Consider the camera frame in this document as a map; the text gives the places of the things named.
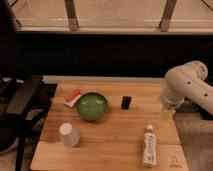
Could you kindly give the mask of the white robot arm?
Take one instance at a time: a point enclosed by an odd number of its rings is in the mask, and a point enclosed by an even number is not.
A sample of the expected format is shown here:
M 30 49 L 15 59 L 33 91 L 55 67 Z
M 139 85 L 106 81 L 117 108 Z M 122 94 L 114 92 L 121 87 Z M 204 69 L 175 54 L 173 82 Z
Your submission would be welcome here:
M 185 98 L 200 107 L 205 120 L 213 120 L 213 86 L 205 79 L 208 69 L 201 61 L 191 61 L 169 69 L 160 94 L 160 101 L 166 110 L 179 108 Z

